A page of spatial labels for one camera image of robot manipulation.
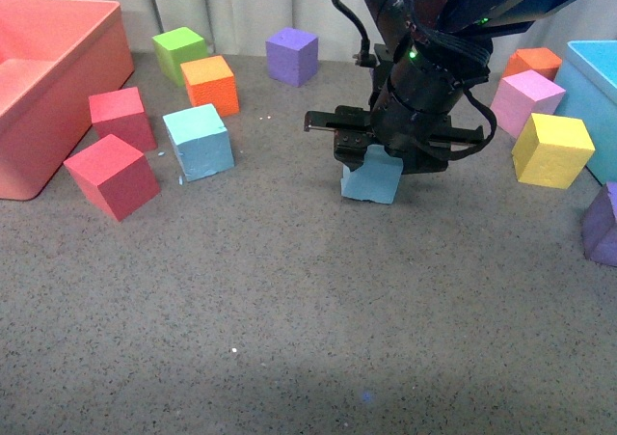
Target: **foam block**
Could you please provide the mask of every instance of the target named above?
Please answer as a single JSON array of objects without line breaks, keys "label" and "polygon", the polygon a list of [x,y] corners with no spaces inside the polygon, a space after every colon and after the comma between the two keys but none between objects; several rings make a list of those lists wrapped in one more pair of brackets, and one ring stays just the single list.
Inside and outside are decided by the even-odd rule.
[{"label": "foam block", "polygon": [[528,70],[534,70],[550,81],[561,67],[561,58],[547,47],[518,49],[508,61],[502,77],[516,75]]},{"label": "foam block", "polygon": [[531,114],[512,149],[517,179],[567,189],[594,150],[582,120]]},{"label": "foam block", "polygon": [[240,112],[235,76],[223,56],[181,65],[191,105],[214,104],[221,117]]},{"label": "foam block", "polygon": [[617,266],[617,182],[608,182],[582,219],[585,257]]},{"label": "foam block", "polygon": [[193,107],[163,117],[187,181],[233,167],[228,130],[214,105]]},{"label": "foam block", "polygon": [[114,134],[145,152],[156,149],[156,140],[137,87],[91,95],[90,115],[99,138]]},{"label": "foam block", "polygon": [[113,134],[65,160],[86,198],[122,221],[160,192],[144,154]]},{"label": "foam block", "polygon": [[184,85],[180,64],[209,55],[205,40],[187,27],[157,35],[152,42],[161,71],[177,86]]},{"label": "foam block", "polygon": [[497,123],[518,138],[532,113],[553,114],[565,90],[533,70],[501,78],[491,109]]},{"label": "foam block", "polygon": [[317,73],[319,63],[316,35],[283,28],[266,42],[268,74],[292,86],[302,86]]},{"label": "foam block", "polygon": [[343,165],[340,193],[357,201],[391,204],[402,173],[403,159],[390,157],[383,146],[373,144],[368,147],[358,170],[352,172]]}]

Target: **purple cube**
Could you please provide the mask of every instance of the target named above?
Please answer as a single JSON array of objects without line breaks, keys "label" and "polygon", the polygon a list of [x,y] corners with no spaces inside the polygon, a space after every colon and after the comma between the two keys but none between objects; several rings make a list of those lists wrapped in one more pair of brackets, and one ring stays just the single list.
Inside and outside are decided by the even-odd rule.
[{"label": "purple cube", "polygon": [[608,182],[582,219],[585,257],[617,266],[617,182]]},{"label": "purple cube", "polygon": [[268,74],[292,86],[302,86],[317,73],[318,38],[312,33],[283,28],[266,42]]}]

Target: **pink cube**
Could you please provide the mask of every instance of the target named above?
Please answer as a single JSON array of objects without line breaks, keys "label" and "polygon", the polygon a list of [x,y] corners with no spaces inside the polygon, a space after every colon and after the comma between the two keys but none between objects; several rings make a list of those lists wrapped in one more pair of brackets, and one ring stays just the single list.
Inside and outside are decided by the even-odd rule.
[{"label": "pink cube", "polygon": [[146,156],[113,134],[65,160],[86,198],[122,221],[160,192]]},{"label": "pink cube", "polygon": [[566,91],[534,70],[501,78],[491,104],[497,123],[518,138],[531,114],[552,115]]},{"label": "pink cube", "polygon": [[156,149],[156,140],[137,87],[91,95],[90,115],[99,138],[114,134],[141,152]]}]

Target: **red cube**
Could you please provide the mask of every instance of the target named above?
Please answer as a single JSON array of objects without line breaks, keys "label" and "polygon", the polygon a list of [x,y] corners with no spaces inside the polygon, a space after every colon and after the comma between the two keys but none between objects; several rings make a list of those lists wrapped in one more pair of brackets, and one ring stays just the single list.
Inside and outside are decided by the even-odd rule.
[{"label": "red cube", "polygon": [[137,87],[91,95],[90,115],[99,138],[114,134],[141,152],[156,149],[156,140]]},{"label": "red cube", "polygon": [[65,160],[86,198],[122,221],[160,192],[146,156],[113,134]]}]

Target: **gray carpet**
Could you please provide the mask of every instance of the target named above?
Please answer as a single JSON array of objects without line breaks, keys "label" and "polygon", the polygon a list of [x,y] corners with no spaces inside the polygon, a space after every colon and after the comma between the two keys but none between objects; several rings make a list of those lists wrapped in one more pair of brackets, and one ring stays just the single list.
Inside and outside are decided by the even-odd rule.
[{"label": "gray carpet", "polygon": [[366,70],[324,62],[297,89],[228,61],[234,169],[179,184],[161,116],[188,98],[136,54],[160,195],[117,223],[61,169],[0,201],[0,433],[617,433],[617,270],[582,254],[587,171],[519,184],[499,131],[392,205],[345,200],[332,134],[302,123],[365,106]]}]

